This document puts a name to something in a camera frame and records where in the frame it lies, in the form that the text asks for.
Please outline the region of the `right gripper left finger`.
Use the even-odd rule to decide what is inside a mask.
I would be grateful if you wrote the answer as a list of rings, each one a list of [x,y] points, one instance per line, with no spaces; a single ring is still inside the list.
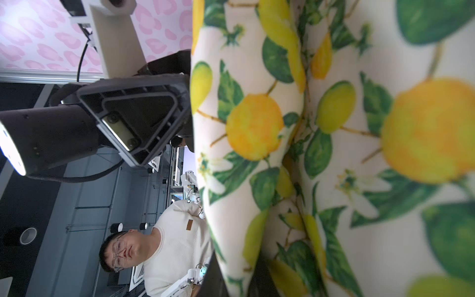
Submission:
[[[213,254],[211,257],[209,267],[197,293],[197,297],[228,297],[226,283],[222,276],[216,254]]]

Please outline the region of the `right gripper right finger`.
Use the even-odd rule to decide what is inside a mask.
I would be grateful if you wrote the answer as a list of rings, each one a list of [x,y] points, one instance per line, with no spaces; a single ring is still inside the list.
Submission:
[[[279,297],[270,271],[262,256],[259,256],[249,284],[248,297]]]

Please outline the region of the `lemon print skirt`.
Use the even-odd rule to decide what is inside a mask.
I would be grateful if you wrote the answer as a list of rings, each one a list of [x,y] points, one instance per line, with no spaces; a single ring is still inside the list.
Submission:
[[[229,297],[475,294],[473,1],[194,1],[199,190]]]

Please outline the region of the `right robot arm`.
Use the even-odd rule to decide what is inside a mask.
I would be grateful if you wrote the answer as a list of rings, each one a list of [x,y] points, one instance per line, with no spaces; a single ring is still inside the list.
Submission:
[[[100,147],[118,150],[121,162],[146,166],[174,138],[191,141],[191,53],[182,50],[146,64],[132,77],[73,82],[44,108],[1,113],[1,150],[16,172],[31,179],[85,183],[47,171],[89,157]]]

